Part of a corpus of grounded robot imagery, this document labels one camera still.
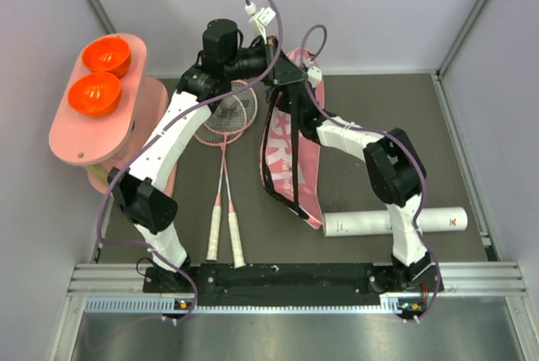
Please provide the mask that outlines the pink SPORT racket bag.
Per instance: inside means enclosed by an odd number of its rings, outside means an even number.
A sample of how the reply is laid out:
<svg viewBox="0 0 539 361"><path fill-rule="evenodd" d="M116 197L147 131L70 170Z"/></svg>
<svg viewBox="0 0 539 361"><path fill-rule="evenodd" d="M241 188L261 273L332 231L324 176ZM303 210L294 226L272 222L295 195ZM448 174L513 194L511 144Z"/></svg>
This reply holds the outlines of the pink SPORT racket bag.
<svg viewBox="0 0 539 361"><path fill-rule="evenodd" d="M306 138L302 130L316 120L325 120L320 112L324 107L324 82L320 80L311 93L304 82L296 87L296 105L288 88L266 91L269 107L260 146L260 177L271 197L317 230L323 225L317 192L320 145Z"/></svg>

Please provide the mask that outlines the white shuttlecock tube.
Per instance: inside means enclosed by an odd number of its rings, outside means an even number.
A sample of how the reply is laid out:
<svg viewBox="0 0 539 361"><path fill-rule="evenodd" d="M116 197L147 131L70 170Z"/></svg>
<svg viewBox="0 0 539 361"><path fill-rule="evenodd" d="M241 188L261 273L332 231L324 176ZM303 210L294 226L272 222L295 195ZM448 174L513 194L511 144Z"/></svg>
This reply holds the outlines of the white shuttlecock tube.
<svg viewBox="0 0 539 361"><path fill-rule="evenodd" d="M464 231L468 216L462 207L424 209L418 218L422 232ZM390 216L386 210L334 212L324 215L326 237L391 235Z"/></svg>

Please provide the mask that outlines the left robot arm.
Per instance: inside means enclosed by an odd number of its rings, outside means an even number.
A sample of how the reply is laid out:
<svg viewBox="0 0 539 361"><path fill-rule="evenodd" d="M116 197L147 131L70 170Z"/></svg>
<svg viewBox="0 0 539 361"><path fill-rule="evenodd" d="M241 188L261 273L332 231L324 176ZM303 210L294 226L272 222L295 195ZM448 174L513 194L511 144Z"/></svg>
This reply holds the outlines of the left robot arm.
<svg viewBox="0 0 539 361"><path fill-rule="evenodd" d="M185 289L191 272L184 264L189 255L179 241L174 220L176 201L165 194L170 173L195 132L231 97L232 81L251 84L280 83L280 65L286 61L279 35L268 35L266 19L249 20L257 36L241 47L237 24L214 19L202 35L195 63L179 79L169 106L150 138L131 161L109 173L109 191L123 215L142 234L141 246L151 253L162 271L162 281L172 290Z"/></svg>

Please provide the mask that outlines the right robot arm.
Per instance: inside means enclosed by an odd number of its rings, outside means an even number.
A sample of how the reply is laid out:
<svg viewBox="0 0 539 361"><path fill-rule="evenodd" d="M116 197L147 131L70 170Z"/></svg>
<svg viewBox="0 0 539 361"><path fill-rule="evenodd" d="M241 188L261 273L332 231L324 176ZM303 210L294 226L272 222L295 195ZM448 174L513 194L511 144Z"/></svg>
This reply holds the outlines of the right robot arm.
<svg viewBox="0 0 539 361"><path fill-rule="evenodd" d="M359 158L366 165L371 189L387 207L392 228L392 266L368 273L377 293L411 290L422 284L431 256L419 229L426 172L407 134L359 127L321 109L305 82L289 92L293 135Z"/></svg>

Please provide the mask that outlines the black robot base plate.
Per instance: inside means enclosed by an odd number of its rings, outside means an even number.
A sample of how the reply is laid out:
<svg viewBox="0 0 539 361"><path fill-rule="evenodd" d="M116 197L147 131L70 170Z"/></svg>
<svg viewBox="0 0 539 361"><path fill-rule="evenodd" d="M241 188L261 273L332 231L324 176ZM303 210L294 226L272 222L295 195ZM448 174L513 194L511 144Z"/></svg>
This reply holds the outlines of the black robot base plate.
<svg viewBox="0 0 539 361"><path fill-rule="evenodd" d="M187 267L182 275L150 266L141 275L147 294L186 296L198 290L198 305L374 305L380 293L370 289L368 273L386 271L389 263L227 263ZM424 299L444 289L434 265L422 284L405 291Z"/></svg>

